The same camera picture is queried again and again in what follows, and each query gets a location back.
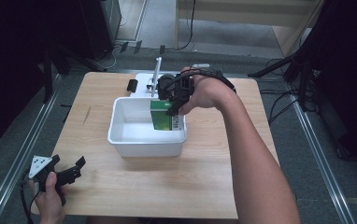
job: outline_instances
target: gray carpet floor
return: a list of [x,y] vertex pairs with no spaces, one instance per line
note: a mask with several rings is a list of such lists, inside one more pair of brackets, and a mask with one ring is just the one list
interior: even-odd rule
[[[108,72],[122,70],[153,70],[155,58],[159,56],[157,50],[144,49],[138,54],[133,49],[124,53],[116,53],[116,64]],[[205,54],[194,52],[168,51],[163,57],[162,71],[178,71],[185,65],[194,63],[210,63],[231,77],[246,78],[246,74],[263,69],[269,59],[229,56],[219,54]],[[105,59],[100,63],[111,63]],[[63,84],[50,115],[36,140],[32,155],[51,155],[64,127],[64,118],[79,89],[84,75],[90,70],[85,66],[72,62],[72,69],[68,76],[64,76]],[[281,76],[267,75],[256,79],[260,90],[286,91],[286,84]],[[276,94],[262,94],[265,113],[269,111],[279,97]],[[32,101],[10,125],[0,139],[0,183],[5,178],[10,165],[21,148],[26,135],[36,119],[42,106],[43,90],[34,96]],[[276,105],[275,113],[290,103],[289,96],[283,97]],[[323,151],[336,175],[350,204],[354,219],[357,221],[357,161],[342,161],[336,155],[335,146],[330,134],[317,113],[308,114],[315,132],[318,134]],[[329,191],[321,177],[321,172],[310,150],[303,128],[293,107],[281,114],[270,125],[279,161],[284,174],[287,176],[293,192],[297,198],[302,223],[340,223]],[[85,217],[67,216],[65,223],[85,223]],[[5,204],[0,216],[0,223],[25,223],[26,218],[21,207],[19,187],[15,187]]]

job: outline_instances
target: person's right arm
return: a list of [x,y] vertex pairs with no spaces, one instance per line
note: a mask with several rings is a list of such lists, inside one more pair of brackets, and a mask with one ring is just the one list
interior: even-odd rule
[[256,131],[240,98],[218,79],[193,78],[195,92],[181,107],[216,107],[222,113],[231,155],[236,211],[241,223],[300,223],[289,184]]

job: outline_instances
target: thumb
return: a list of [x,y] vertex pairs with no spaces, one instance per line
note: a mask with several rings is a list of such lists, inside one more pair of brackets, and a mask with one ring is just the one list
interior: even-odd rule
[[56,174],[54,172],[50,172],[48,174],[47,182],[45,183],[45,190],[47,193],[55,191],[56,182],[57,182]]
[[187,102],[185,105],[182,105],[179,109],[178,109],[178,113],[180,115],[186,115],[188,113],[190,113],[190,111],[192,111],[195,108],[195,105],[193,104],[193,102],[190,100],[189,102]]

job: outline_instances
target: white container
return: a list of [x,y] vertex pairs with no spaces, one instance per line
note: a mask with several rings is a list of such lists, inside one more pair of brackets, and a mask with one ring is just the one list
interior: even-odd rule
[[187,127],[180,131],[154,130],[150,114],[152,98],[120,97],[114,102],[108,130],[110,142],[122,157],[179,156],[187,139]]

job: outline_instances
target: forearm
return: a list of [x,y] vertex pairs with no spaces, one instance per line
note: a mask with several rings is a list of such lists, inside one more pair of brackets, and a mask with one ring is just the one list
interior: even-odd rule
[[257,133],[240,99],[219,105],[226,126],[239,220],[249,223],[299,223],[284,174]]

